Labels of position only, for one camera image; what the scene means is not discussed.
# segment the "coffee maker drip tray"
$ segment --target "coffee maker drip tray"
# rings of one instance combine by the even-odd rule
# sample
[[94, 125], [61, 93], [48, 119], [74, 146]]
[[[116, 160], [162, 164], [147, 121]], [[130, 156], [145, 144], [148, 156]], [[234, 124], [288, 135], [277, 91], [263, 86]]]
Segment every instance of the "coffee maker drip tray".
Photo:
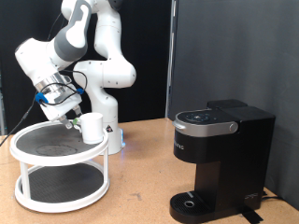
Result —
[[214, 212], [195, 191], [177, 194], [170, 201], [170, 215], [184, 223], [209, 221]]

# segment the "blue light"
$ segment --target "blue light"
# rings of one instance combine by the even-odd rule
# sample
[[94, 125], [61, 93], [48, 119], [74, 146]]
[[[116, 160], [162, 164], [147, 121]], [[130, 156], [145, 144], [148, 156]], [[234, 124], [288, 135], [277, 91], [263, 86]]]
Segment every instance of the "blue light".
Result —
[[125, 147], [125, 142], [123, 142], [123, 129], [121, 129], [121, 147]]

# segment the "two-tier stand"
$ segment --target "two-tier stand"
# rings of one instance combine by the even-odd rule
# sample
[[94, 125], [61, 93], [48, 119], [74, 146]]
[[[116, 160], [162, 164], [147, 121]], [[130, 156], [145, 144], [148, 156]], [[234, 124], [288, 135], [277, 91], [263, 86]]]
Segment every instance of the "two-tier stand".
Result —
[[[11, 139], [10, 153], [20, 161], [15, 195], [31, 210], [62, 213], [96, 202], [109, 188], [108, 134], [100, 144], [83, 143], [78, 130], [58, 121], [25, 128]], [[92, 158], [104, 153], [104, 167]], [[28, 169], [27, 164], [34, 166]]]

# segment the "black wall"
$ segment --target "black wall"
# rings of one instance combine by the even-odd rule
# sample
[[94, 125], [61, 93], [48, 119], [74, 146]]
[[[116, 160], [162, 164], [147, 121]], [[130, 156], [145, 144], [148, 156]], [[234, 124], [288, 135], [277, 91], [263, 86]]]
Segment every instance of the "black wall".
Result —
[[[15, 59], [15, 48], [31, 37], [47, 41], [50, 28], [61, 11], [61, 3], [61, 0], [0, 1], [0, 64], [8, 131], [27, 111], [36, 91]], [[171, 0], [127, 0], [120, 14], [122, 53], [135, 67], [137, 79], [131, 88], [106, 89], [119, 102], [119, 122], [163, 118]], [[96, 15], [93, 15], [88, 30], [89, 49], [81, 61], [105, 60], [93, 48], [96, 21]], [[62, 22], [63, 16], [56, 23], [50, 39], [56, 36]], [[88, 95], [84, 94], [82, 99], [82, 111], [90, 112]], [[69, 113], [68, 117], [74, 117], [74, 113]], [[46, 120], [36, 104], [20, 129]]]
[[299, 209], [299, 1], [179, 0], [170, 119], [237, 99], [277, 116], [265, 185]]

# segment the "coffee maker lid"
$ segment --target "coffee maker lid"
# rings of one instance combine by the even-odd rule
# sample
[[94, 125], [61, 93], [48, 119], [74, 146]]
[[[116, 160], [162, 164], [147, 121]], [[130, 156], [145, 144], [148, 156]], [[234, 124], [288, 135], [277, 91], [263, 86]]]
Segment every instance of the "coffee maker lid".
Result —
[[176, 115], [176, 131], [193, 137], [210, 137], [235, 133], [238, 119], [221, 110], [196, 110]]

